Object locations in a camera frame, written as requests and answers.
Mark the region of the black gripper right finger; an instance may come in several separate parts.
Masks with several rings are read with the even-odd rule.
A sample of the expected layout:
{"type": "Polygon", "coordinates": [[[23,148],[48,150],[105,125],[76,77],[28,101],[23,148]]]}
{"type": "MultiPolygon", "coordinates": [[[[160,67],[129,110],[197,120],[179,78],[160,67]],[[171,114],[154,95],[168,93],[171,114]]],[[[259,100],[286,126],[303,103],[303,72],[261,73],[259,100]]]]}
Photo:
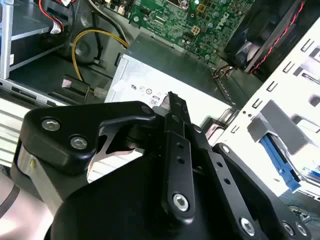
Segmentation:
{"type": "Polygon", "coordinates": [[[226,145],[210,146],[178,101],[184,240],[309,240],[306,225],[226,145]]]}

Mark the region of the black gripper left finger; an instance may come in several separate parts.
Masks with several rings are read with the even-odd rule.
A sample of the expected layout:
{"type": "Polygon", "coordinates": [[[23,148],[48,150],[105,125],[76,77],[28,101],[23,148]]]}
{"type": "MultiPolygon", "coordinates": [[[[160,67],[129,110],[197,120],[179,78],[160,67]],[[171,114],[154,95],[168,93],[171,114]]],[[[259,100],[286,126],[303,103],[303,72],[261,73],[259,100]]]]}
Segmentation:
{"type": "Polygon", "coordinates": [[[32,110],[19,136],[19,169],[56,213],[77,190],[149,155],[165,124],[179,130],[179,100],[169,92],[165,113],[140,101],[32,110]]]}

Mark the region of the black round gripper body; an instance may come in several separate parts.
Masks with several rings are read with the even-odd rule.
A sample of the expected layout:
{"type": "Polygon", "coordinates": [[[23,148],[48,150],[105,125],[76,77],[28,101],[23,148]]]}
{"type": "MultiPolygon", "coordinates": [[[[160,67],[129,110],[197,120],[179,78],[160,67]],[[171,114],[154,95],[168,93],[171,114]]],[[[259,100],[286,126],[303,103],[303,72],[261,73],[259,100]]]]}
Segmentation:
{"type": "Polygon", "coordinates": [[[165,124],[161,145],[69,196],[53,240],[238,240],[239,191],[195,125],[165,124]]]}

